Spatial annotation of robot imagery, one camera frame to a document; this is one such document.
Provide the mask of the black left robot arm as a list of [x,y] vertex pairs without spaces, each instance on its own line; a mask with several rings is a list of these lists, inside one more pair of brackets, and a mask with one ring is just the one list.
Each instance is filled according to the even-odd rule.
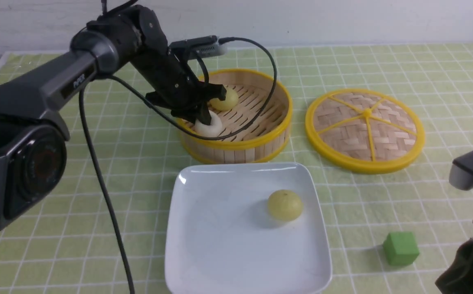
[[61,109],[87,84],[130,63],[154,89],[147,105],[209,123],[208,102],[222,85],[201,82],[188,65],[186,41],[168,44],[156,13],[130,0],[86,24],[70,49],[0,85],[0,231],[60,182],[69,129]]

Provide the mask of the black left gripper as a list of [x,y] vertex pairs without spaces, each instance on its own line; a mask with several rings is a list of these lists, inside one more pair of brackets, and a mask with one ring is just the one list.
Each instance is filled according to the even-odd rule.
[[207,101],[226,99],[225,85],[205,85],[202,91],[190,68],[179,61],[166,43],[144,46],[130,63],[153,88],[146,99],[170,110],[175,118],[211,125],[212,116],[201,95]]

